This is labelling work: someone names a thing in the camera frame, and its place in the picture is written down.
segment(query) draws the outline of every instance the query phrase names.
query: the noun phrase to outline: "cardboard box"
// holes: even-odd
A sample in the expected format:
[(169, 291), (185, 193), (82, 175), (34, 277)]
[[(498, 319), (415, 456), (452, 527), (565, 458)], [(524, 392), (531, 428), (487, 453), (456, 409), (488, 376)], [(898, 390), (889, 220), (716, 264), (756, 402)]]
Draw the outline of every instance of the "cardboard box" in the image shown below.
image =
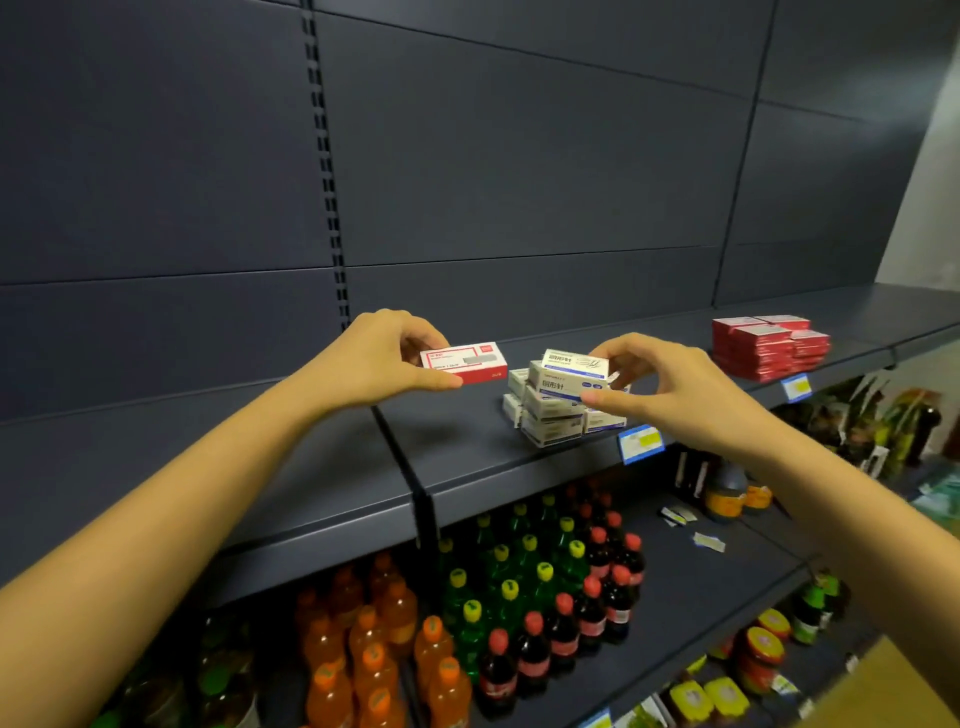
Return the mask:
[(464, 384), (507, 378), (507, 360), (493, 341), (420, 352), (420, 362), (424, 369), (457, 375)]

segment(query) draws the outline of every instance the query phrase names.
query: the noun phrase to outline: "orange soda bottle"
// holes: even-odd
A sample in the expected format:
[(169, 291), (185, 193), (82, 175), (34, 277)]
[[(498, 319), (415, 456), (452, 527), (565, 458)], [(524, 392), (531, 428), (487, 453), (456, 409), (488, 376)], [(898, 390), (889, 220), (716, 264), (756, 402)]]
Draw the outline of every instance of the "orange soda bottle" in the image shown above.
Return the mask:
[(360, 715), (360, 728), (406, 728), (407, 706), (390, 691), (380, 688), (371, 693)]
[(306, 719), (310, 728), (351, 728), (353, 690), (343, 670), (326, 664), (313, 673), (306, 696)]
[(428, 617), (414, 641), (414, 659), (417, 660), (417, 690), (420, 700), (427, 701), (427, 689), (430, 680), (437, 671), (437, 665), (444, 657), (453, 655), (453, 638), (444, 629), (444, 621), (439, 617)]
[(417, 595), (407, 589), (402, 577), (395, 577), (379, 604), (387, 629), (387, 646), (398, 660), (410, 657), (417, 636)]
[(376, 608), (370, 604), (363, 607), (357, 615), (357, 621), (350, 627), (349, 647), (353, 663), (360, 665), (363, 651), (371, 644), (383, 644), (387, 641), (387, 631), (383, 628)]
[(333, 665), (338, 670), (347, 665), (344, 633), (327, 615), (310, 622), (310, 629), (303, 639), (303, 657), (306, 658), (311, 672), (325, 664)]
[(466, 728), (473, 688), (456, 658), (444, 657), (430, 681), (430, 728)]
[(353, 688), (357, 692), (360, 705), (364, 705), (367, 698), (380, 688), (390, 691), (390, 695), (396, 697), (399, 676), (396, 663), (383, 645), (371, 644), (363, 651), (363, 657), (353, 672)]

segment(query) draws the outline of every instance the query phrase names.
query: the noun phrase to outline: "plastic bottle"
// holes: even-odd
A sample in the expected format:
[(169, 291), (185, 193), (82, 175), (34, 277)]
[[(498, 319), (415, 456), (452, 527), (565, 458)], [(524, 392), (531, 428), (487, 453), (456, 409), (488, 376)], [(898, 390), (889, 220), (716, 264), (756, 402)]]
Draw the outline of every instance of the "plastic bottle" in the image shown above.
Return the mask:
[(520, 697), (546, 690), (550, 672), (550, 642), (543, 634), (543, 616), (527, 612), (523, 631), (516, 638), (516, 693)]
[(417, 595), (402, 578), (390, 582), (380, 599), (380, 616), (387, 630), (387, 649), (397, 660), (410, 657), (417, 636)]
[(360, 715), (360, 728), (406, 728), (407, 706), (389, 691), (373, 691)]
[(310, 692), (306, 696), (306, 718), (310, 728), (351, 728), (353, 690), (341, 669), (321, 665), (313, 673)]
[(603, 599), (607, 606), (607, 626), (604, 639), (620, 644), (630, 632), (630, 617), (633, 614), (634, 598), (630, 594), (630, 570), (615, 566), (612, 578), (603, 585)]
[(550, 672), (559, 675), (573, 670), (580, 646), (580, 625), (573, 617), (573, 597), (566, 592), (560, 592), (554, 600), (546, 633), (550, 640)]
[(596, 654), (600, 649), (604, 629), (607, 626), (607, 606), (600, 595), (600, 579), (588, 576), (574, 604), (574, 615), (580, 625), (580, 648), (578, 655)]
[(343, 631), (353, 626), (363, 606), (363, 583), (353, 574), (353, 566), (340, 567), (333, 577), (330, 616)]
[(325, 664), (337, 669), (347, 666), (344, 633), (330, 617), (323, 615), (310, 622), (310, 629), (303, 639), (303, 657), (311, 672)]
[(505, 630), (494, 629), (487, 645), (480, 660), (477, 707), (487, 717), (504, 716), (516, 704), (516, 662), (507, 651), (510, 637)]
[(430, 681), (430, 728), (467, 728), (473, 687), (453, 657), (444, 657)]
[(453, 655), (453, 638), (444, 629), (439, 617), (428, 617), (414, 642), (414, 659), (417, 661), (417, 691), (420, 700), (427, 700), (430, 678), (444, 657)]
[(607, 546), (607, 529), (594, 526), (590, 530), (590, 540), (587, 543), (587, 563), (590, 565), (590, 575), (598, 579), (607, 578), (610, 573), (612, 554)]
[(363, 705), (373, 691), (385, 688), (396, 696), (399, 670), (396, 662), (387, 654), (382, 644), (371, 644), (363, 651), (363, 657), (353, 672), (353, 689)]
[(350, 656), (355, 665), (360, 664), (363, 651), (371, 644), (384, 644), (387, 641), (387, 631), (376, 613), (376, 609), (367, 604), (357, 615), (357, 621), (350, 628), (348, 640)]

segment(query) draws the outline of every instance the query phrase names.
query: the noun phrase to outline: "price tag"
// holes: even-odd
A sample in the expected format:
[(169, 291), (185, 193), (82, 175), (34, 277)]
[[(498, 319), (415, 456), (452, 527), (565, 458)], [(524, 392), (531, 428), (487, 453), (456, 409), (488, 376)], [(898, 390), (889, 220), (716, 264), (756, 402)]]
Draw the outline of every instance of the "price tag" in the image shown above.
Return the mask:
[(813, 395), (813, 387), (810, 386), (810, 380), (806, 375), (789, 376), (787, 379), (781, 379), (780, 384), (783, 385), (788, 402), (805, 400)]
[(616, 437), (624, 465), (630, 465), (666, 449), (660, 431), (652, 425), (634, 427), (621, 432)]

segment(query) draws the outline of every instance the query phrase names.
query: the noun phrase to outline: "green bottle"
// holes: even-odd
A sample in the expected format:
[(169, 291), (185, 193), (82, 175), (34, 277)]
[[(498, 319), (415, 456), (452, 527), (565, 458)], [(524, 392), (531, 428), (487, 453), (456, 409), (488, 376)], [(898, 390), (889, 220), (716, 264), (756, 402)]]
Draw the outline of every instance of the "green bottle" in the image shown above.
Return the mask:
[(474, 685), (480, 677), (480, 656), (487, 646), (487, 628), (483, 621), (483, 607), (476, 599), (464, 604), (464, 622), (456, 635), (457, 659)]

